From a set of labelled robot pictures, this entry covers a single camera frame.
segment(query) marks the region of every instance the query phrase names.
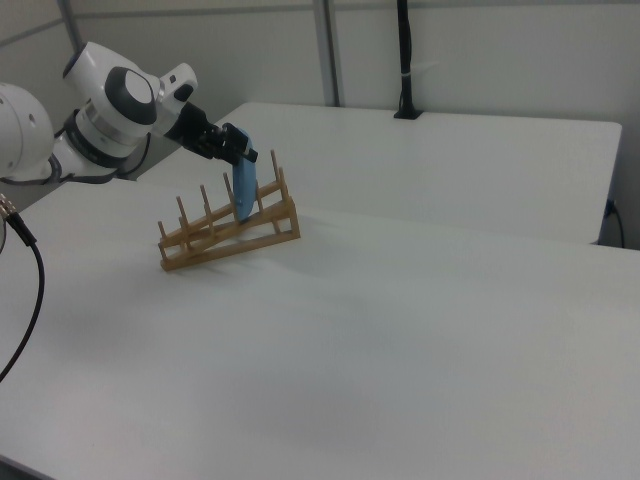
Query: black cord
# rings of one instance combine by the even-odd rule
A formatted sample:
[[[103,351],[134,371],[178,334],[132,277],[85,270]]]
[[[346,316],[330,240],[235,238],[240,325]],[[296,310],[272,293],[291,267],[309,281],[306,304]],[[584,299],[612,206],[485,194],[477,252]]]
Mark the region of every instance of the black cord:
[[[140,158],[140,161],[138,162],[138,164],[128,172],[118,173],[118,178],[127,180],[128,179],[127,177],[129,175],[136,172],[142,166],[145,159],[147,158],[147,153],[149,153],[150,144],[151,144],[151,133],[147,133],[147,144],[144,146],[144,152],[142,153],[142,158]]]
[[[618,219],[618,226],[620,227],[620,246],[622,248],[625,248],[624,247],[624,228],[622,228],[622,218],[620,218],[620,212],[618,211],[615,205],[613,206],[611,213],[616,214],[616,218]]]
[[[4,244],[7,243],[7,222],[2,221],[2,244],[0,244],[0,255],[4,251]]]
[[[413,41],[411,39],[411,25],[407,22],[407,31],[409,32],[409,65],[411,65],[411,59],[413,58]],[[404,103],[404,96],[400,90],[400,100],[398,100],[398,110],[402,110],[402,104]]]
[[[38,250],[38,246],[35,243],[32,243],[30,247],[31,247],[31,250],[33,250],[34,256],[36,257],[36,262],[38,263],[38,297],[36,299],[36,306],[33,309],[33,314],[31,315],[31,321],[29,322],[27,331],[25,332],[24,337],[22,337],[22,341],[20,342],[20,345],[18,345],[18,348],[16,349],[15,353],[11,357],[11,360],[9,360],[9,363],[7,363],[7,366],[4,368],[4,370],[2,370],[2,373],[0,373],[0,383],[2,383],[4,378],[7,376],[7,374],[11,370],[11,368],[13,368],[15,363],[18,361],[20,354],[24,350],[24,347],[27,345],[27,342],[29,341],[29,337],[31,337],[31,333],[33,332],[33,329],[36,326],[38,315],[40,315],[40,308],[42,307],[42,298],[44,297],[44,264],[42,263],[42,256],[40,255],[40,250]]]
[[[44,180],[25,180],[23,182],[17,182],[9,178],[0,178],[0,182],[4,183],[5,185],[13,185],[16,187],[41,186],[41,185],[46,185],[48,181],[49,181],[48,178],[45,178]]]

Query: white tabletop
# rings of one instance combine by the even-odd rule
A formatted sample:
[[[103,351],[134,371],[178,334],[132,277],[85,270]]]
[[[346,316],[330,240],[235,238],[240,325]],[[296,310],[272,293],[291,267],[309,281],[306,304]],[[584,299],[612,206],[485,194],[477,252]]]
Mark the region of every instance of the white tabletop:
[[[24,213],[48,283],[1,455],[66,480],[640,475],[636,252],[301,207],[302,239],[168,274],[175,194]],[[36,290],[14,235],[0,272],[4,364]]]
[[[491,232],[598,239],[620,125],[248,103],[219,124],[275,149],[302,205]],[[184,149],[139,181],[197,188],[216,175]]]

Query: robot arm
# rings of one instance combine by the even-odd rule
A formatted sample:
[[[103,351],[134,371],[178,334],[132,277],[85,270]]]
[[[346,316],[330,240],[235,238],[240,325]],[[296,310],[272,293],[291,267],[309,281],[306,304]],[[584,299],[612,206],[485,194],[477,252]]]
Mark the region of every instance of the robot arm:
[[[143,72],[121,55],[88,43],[69,61],[63,78],[79,92],[84,104],[67,119],[55,141],[46,112],[37,100],[22,89],[9,88],[5,92],[5,87],[0,86],[0,95],[8,95],[14,110],[22,112],[22,117],[16,113],[7,121],[2,117],[0,135],[19,138],[15,132],[11,133],[12,129],[26,130],[33,134],[31,137],[38,136],[38,141],[23,135],[25,145],[40,145],[43,151],[48,148],[49,152],[53,142],[48,162],[43,161],[42,152],[27,155],[29,152],[22,149],[22,156],[28,157],[28,162],[37,168],[23,168],[29,166],[24,160],[20,167],[17,161],[7,162],[0,165],[0,177],[12,175],[10,181],[16,183],[25,180],[55,183],[70,179],[92,183],[108,181],[148,134],[167,136],[199,155],[222,159],[232,165],[241,158],[256,161],[257,153],[250,148],[246,134],[230,124],[219,128],[209,123],[202,110],[187,102],[198,86],[195,73],[187,64],[158,78]],[[25,114],[33,110],[34,101],[40,108],[36,109],[38,116],[43,118],[39,123],[48,124],[48,129],[28,130],[25,118],[35,114],[29,113],[26,117]],[[12,129],[5,128],[5,124],[11,122]]]

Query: blue object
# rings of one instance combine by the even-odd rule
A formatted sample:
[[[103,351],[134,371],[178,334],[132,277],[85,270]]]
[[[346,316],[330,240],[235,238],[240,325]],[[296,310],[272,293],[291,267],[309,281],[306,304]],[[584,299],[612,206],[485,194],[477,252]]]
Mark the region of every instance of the blue object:
[[[253,148],[251,139],[247,147]],[[246,220],[256,201],[256,164],[243,157],[233,166],[233,196],[240,221]]]

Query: wooden peg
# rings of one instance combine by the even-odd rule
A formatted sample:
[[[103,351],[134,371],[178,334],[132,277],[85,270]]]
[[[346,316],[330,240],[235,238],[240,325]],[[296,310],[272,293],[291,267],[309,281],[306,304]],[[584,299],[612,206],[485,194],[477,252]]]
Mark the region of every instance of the wooden peg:
[[[211,206],[209,205],[209,198],[207,197],[207,191],[204,189],[204,185],[200,185],[200,192],[202,193],[202,200],[204,200],[204,214],[209,223],[209,233],[212,237],[216,236],[216,230],[213,226],[213,216],[211,215]]]
[[[280,180],[278,177],[278,161],[276,160],[276,151],[271,150],[271,163],[273,164],[273,174],[276,176],[276,182]]]
[[[264,208],[262,206],[262,196],[260,195],[260,185],[258,185],[257,180],[256,180],[256,200],[258,201],[258,209],[260,210],[260,213],[262,213],[262,210],[264,210]]]
[[[165,240],[167,238],[167,233],[164,231],[164,225],[162,222],[158,222],[158,227],[160,227],[160,235],[162,236],[162,239]]]
[[[282,167],[278,169],[279,172],[279,182],[280,182],[280,192],[282,193],[282,200],[287,200],[289,198],[289,189],[287,188],[287,182],[284,180],[284,170]]]
[[[233,213],[233,219],[237,224],[240,223],[240,219],[238,218],[238,209],[236,208],[236,201],[233,196],[233,190],[231,190],[231,184],[229,183],[229,175],[227,172],[224,172],[224,184],[227,187],[227,194],[229,195],[229,205],[231,205],[231,212]]]
[[[182,215],[182,218],[184,218],[185,223],[187,222],[187,214],[184,211],[184,205],[182,205],[182,199],[178,196],[176,197],[176,201],[178,202],[178,208],[180,209],[180,215]]]
[[[166,262],[167,261],[167,252],[164,251],[164,248],[162,247],[161,243],[158,244],[158,248],[160,249],[160,255],[162,255],[162,260],[164,262]]]
[[[191,249],[191,240],[189,239],[189,224],[184,217],[178,219],[180,221],[180,227],[182,228],[182,245],[185,245],[188,249]]]
[[[287,199],[287,207],[289,209],[289,221],[291,222],[291,232],[295,238],[300,238],[300,224],[298,223],[298,212],[296,211],[296,205],[293,203],[293,198]]]

